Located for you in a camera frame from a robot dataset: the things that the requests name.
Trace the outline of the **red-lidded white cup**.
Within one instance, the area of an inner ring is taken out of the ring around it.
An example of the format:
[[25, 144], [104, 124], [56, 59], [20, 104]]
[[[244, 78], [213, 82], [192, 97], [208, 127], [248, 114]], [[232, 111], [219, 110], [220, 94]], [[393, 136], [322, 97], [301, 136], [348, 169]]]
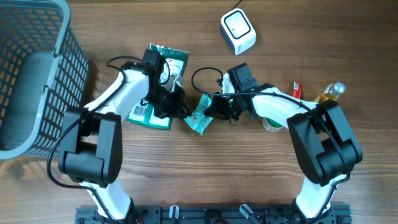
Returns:
[[277, 123], [276, 121], [274, 121], [270, 118], [266, 118], [266, 117], [264, 117], [262, 119], [262, 125], [266, 131], [272, 132], [272, 133], [279, 132], [283, 128], [283, 125]]

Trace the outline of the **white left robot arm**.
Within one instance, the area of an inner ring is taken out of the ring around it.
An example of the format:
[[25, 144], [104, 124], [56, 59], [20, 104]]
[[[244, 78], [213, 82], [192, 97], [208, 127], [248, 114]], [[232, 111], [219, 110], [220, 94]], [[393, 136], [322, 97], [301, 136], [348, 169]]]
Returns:
[[178, 79], [160, 80], [168, 65], [160, 52], [147, 49], [141, 59], [127, 56], [126, 60], [100, 97], [82, 108], [66, 110], [62, 134], [54, 145], [59, 171], [73, 181], [56, 184], [85, 189], [96, 204], [77, 209], [76, 223], [143, 223], [118, 177], [123, 162], [122, 123], [141, 101], [152, 105], [158, 118], [184, 119], [192, 114]]

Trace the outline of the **yellow liquid Vim bottle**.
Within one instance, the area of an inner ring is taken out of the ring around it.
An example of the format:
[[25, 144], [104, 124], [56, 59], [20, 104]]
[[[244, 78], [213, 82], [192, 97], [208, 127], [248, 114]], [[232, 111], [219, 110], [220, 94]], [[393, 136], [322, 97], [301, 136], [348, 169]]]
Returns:
[[327, 100], [337, 101], [345, 92], [346, 87], [341, 82], [332, 83], [319, 95], [314, 102], [321, 103]]

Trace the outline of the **light teal wipes packet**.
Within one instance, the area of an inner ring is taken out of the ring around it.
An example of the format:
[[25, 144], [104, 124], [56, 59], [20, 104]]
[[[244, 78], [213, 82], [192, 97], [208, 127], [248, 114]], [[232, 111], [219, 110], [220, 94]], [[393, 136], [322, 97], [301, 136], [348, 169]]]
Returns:
[[212, 117], [205, 115], [205, 110], [211, 105], [211, 98], [203, 94], [196, 110], [192, 113], [191, 116], [188, 116], [184, 119], [184, 121], [188, 124], [188, 126], [194, 131], [198, 132], [201, 136], [205, 132], [207, 126], [213, 121]]

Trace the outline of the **green 3M glove package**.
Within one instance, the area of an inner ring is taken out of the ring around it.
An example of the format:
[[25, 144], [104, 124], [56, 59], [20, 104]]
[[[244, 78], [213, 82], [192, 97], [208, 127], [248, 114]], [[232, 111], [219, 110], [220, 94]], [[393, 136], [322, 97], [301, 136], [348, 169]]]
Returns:
[[[165, 47], [163, 45], [154, 44], [150, 44], [149, 49], [158, 51], [167, 62], [167, 64], [164, 65], [164, 71], [160, 76], [161, 83], [167, 80], [167, 78], [169, 77], [169, 72], [171, 72], [171, 74], [177, 73], [183, 76], [188, 60], [187, 51], [177, 50], [170, 47]], [[127, 117], [127, 121], [150, 128], [170, 129], [172, 119], [160, 119], [154, 116], [154, 107], [148, 104], [148, 102], [143, 101], [142, 103], [138, 102], [133, 107], [129, 116]]]

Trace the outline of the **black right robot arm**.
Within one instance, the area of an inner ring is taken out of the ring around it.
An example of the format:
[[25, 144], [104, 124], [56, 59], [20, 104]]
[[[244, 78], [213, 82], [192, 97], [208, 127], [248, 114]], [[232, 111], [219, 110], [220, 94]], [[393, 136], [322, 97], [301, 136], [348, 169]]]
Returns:
[[287, 128], [305, 175], [295, 206], [307, 223], [323, 218], [331, 208], [337, 186], [349, 180], [354, 166], [363, 159], [361, 146], [339, 104], [333, 100], [304, 101], [269, 83], [261, 85], [246, 63], [227, 70], [217, 83], [221, 90], [212, 93], [205, 115], [238, 120], [248, 111]]

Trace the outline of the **red stick sachet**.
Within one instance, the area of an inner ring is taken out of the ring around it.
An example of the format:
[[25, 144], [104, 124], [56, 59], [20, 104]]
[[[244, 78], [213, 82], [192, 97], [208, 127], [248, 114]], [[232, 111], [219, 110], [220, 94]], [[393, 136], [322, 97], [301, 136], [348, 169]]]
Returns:
[[292, 96], [297, 99], [302, 99], [303, 86], [300, 82], [294, 81]]

